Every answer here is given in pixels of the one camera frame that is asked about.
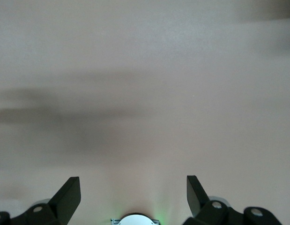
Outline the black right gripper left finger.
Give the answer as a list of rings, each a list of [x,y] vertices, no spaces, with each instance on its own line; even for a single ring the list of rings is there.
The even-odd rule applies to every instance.
[[[47,203],[31,206],[11,218],[0,211],[0,225],[67,225],[80,204],[80,178],[70,177]]]

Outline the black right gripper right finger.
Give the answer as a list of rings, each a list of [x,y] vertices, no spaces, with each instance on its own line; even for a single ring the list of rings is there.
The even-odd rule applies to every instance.
[[[247,207],[242,213],[223,201],[211,200],[195,175],[186,179],[187,202],[192,216],[185,225],[280,225],[265,208]]]

